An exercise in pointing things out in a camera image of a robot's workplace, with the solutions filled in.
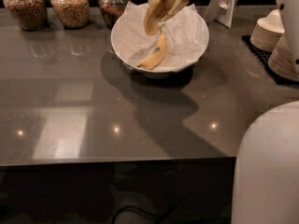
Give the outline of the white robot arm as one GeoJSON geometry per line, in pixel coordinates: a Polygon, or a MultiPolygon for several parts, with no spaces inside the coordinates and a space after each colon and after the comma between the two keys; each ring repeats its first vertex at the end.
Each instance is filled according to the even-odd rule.
{"type": "MultiPolygon", "coordinates": [[[[299,0],[276,0],[284,34],[269,59],[277,75],[299,76],[299,0]]],[[[231,224],[299,224],[299,102],[258,117],[235,161],[231,224]]]]}

